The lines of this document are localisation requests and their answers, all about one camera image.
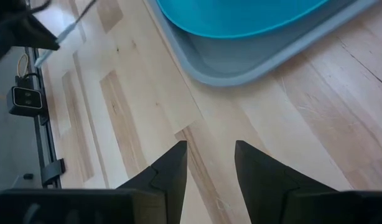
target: wooden floor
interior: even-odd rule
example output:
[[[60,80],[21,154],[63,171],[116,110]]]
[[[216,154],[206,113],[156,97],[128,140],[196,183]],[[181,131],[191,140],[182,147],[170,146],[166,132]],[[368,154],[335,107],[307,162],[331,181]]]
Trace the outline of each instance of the wooden floor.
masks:
[[[88,0],[37,17],[58,34]],[[62,186],[115,188],[189,142],[182,223],[250,223],[235,141],[331,187],[382,190],[382,1],[264,78],[193,81],[142,0],[100,0],[43,67]]]

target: gray floor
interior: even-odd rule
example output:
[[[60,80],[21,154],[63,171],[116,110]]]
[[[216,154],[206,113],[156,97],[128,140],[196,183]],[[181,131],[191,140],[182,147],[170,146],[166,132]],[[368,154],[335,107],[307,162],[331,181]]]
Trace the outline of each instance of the gray floor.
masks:
[[[14,85],[23,53],[23,48],[13,47],[0,61],[0,190],[11,188],[25,173],[35,174],[35,179],[20,179],[16,187],[41,187],[34,120],[7,112],[6,94]]]

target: small camera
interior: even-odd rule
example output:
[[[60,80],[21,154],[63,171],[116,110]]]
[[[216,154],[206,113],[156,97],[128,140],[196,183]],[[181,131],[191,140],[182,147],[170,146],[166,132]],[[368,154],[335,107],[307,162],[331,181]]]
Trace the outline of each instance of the small camera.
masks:
[[[36,117],[43,112],[42,94],[37,90],[14,86],[7,94],[9,113]]]

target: black object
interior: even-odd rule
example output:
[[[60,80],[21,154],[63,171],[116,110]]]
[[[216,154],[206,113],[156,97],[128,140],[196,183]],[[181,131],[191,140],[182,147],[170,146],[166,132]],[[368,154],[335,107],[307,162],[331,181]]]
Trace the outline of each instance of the black object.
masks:
[[[50,185],[56,179],[60,178],[60,175],[65,173],[64,159],[56,160],[40,170],[42,179],[42,185]]]
[[[180,223],[187,142],[178,142],[116,190],[17,190],[0,193],[0,223]]]
[[[7,94],[7,107],[10,114],[35,117],[44,110],[42,94],[37,90],[14,86]]]
[[[41,109],[32,110],[33,113],[30,113],[29,115],[24,115],[23,114],[23,112],[24,112],[23,109],[19,110],[19,112],[13,112],[13,113],[10,112],[10,113],[14,114],[14,115],[31,116],[31,117],[36,117],[37,115],[39,115],[39,123],[40,123],[40,125],[46,125],[47,122],[49,121],[50,117],[49,117],[49,111],[47,109],[47,99],[46,99],[45,94],[44,94],[45,91],[43,89],[41,89],[41,90],[34,90],[34,84],[33,84],[32,77],[36,77],[37,81],[39,83],[41,82],[40,81],[41,77],[40,77],[40,75],[38,73],[28,73],[28,74],[24,75],[23,77],[16,76],[16,87],[20,87],[20,88],[23,88],[23,89],[29,89],[29,90],[32,90],[32,91],[39,92],[40,93],[40,100],[41,100],[41,103],[42,103],[42,108]],[[7,101],[10,101],[10,103],[8,103],[9,111],[12,110],[12,104],[13,104],[13,103],[11,103],[11,98],[12,98],[12,94],[9,93],[9,96],[7,96]]]
[[[0,59],[12,46],[58,50],[57,38],[33,15],[51,1],[35,9],[27,9],[23,0],[0,1]]]
[[[244,141],[235,165],[252,224],[382,224],[382,192],[337,192]]]
[[[24,175],[22,176],[22,178],[23,178],[24,180],[33,180],[33,179],[34,179],[34,174],[24,174]]]

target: gray plastic tray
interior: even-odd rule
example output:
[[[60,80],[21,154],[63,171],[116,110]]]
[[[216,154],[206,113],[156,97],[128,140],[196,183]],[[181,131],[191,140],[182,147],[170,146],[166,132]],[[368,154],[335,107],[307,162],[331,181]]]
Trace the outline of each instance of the gray plastic tray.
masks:
[[[263,76],[379,0],[330,0],[288,26],[234,40],[190,34],[166,19],[156,0],[148,1],[191,77],[207,85],[235,86]]]

